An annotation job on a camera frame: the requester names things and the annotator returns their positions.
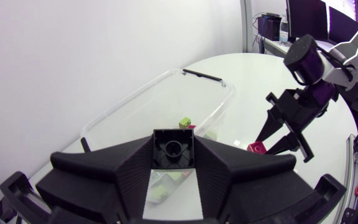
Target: pink block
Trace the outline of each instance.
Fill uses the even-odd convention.
[[[263,142],[261,142],[261,141],[249,144],[247,147],[247,150],[250,152],[258,153],[258,154],[266,153],[266,148],[265,148]]]

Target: clear plastic bin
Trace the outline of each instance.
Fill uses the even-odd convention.
[[[234,87],[222,80],[169,70],[92,120],[81,137],[97,150],[150,136],[154,129],[179,128],[187,117],[196,135],[217,140],[216,121],[222,121],[233,94]],[[147,201],[163,202],[190,174],[152,171]]]

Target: round table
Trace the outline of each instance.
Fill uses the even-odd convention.
[[[270,93],[279,97],[285,89],[302,88],[283,64],[283,59],[263,54],[227,54],[204,59],[186,67],[188,70],[222,78],[236,89],[221,125],[217,141],[246,149],[256,140],[272,105],[265,100]],[[264,141],[266,149],[273,146],[289,130],[281,130]],[[315,119],[303,135],[313,151],[314,158],[303,162],[301,151],[284,152],[296,156],[295,172],[312,188],[324,174],[331,174],[344,182],[346,165],[346,139],[357,134],[356,124],[345,101],[339,97],[330,101],[328,110]],[[336,208],[323,223],[332,223]],[[146,205],[144,218],[191,220],[202,218],[196,174],[192,173],[166,201],[154,207]]]

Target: monitor screen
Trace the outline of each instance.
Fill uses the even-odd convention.
[[[320,0],[287,0],[290,37],[310,34],[316,40],[328,40],[327,9]]]
[[[329,8],[329,40],[338,44],[352,39],[358,31],[358,23],[333,7]]]

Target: green block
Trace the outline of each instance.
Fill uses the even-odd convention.
[[[183,174],[181,172],[169,172],[168,175],[174,180],[174,181],[180,181],[180,179],[183,177]]]
[[[213,141],[218,139],[218,135],[214,131],[207,131],[203,137]]]
[[[155,199],[161,199],[168,194],[163,185],[159,185],[158,187],[154,188],[151,193],[152,197]]]
[[[185,117],[179,122],[179,128],[187,128],[190,124],[190,118]]]

